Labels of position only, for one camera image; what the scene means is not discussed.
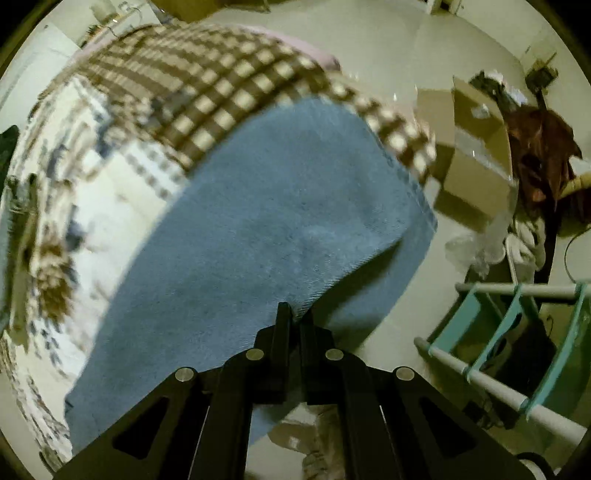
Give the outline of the brown checkered blanket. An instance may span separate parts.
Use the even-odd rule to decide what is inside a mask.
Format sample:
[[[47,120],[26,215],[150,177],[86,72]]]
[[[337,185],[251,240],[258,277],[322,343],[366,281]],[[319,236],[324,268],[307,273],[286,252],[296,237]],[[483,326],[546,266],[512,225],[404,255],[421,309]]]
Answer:
[[[242,26],[172,22],[137,28],[64,69],[114,107],[114,134],[154,140],[192,170],[242,122],[307,97],[358,115],[394,158],[425,182],[436,140],[412,114],[363,92],[311,55]]]

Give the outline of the reddish brown garment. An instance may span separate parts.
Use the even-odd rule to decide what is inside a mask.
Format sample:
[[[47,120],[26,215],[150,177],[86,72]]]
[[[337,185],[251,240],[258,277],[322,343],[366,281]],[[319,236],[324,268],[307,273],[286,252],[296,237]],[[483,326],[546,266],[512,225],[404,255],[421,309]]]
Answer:
[[[575,178],[570,159],[582,157],[572,128],[556,112],[528,105],[509,113],[506,126],[524,208],[534,216],[555,211]]]

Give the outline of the floral white bed cover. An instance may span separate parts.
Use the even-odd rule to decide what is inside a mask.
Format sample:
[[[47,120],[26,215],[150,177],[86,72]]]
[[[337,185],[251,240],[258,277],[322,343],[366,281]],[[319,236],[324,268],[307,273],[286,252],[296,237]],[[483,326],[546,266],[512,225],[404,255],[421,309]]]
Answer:
[[[163,145],[117,137],[108,97],[81,76],[45,93],[9,173],[37,177],[24,324],[1,331],[1,367],[42,458],[72,456],[66,395],[136,254],[186,185]]]

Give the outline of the teal white drying rack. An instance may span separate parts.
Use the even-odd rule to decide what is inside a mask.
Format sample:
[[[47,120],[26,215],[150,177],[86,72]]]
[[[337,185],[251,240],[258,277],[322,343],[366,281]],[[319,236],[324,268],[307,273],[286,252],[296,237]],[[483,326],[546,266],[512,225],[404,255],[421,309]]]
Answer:
[[[433,340],[417,349],[523,418],[575,447],[587,428],[546,405],[590,322],[590,286],[460,283],[463,296]],[[550,338],[541,304],[570,305],[566,333]]]

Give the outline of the folded clothes stack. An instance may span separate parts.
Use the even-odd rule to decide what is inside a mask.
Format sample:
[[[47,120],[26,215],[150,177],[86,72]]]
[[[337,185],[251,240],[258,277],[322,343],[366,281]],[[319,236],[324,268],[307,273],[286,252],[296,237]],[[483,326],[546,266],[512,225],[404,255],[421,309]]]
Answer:
[[[20,180],[9,173],[19,129],[1,134],[1,331],[25,322],[25,301],[30,284],[30,260],[38,219],[37,177]]]

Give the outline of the blue denim pants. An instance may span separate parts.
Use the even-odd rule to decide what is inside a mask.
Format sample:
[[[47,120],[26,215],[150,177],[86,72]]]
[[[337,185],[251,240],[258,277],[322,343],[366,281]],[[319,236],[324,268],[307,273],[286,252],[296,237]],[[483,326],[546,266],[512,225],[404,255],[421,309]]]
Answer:
[[[242,124],[135,258],[66,397],[74,452],[180,367],[252,346],[287,302],[356,348],[423,262],[421,185],[346,108],[318,98]]]

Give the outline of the brown cardboard box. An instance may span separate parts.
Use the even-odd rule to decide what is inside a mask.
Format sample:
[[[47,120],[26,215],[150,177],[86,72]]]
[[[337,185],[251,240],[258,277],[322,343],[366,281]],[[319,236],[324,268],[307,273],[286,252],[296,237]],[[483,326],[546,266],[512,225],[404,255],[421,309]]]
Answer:
[[[416,114],[435,134],[432,175],[443,190],[490,219],[508,212],[517,181],[497,103],[455,77],[448,90],[419,89]]]

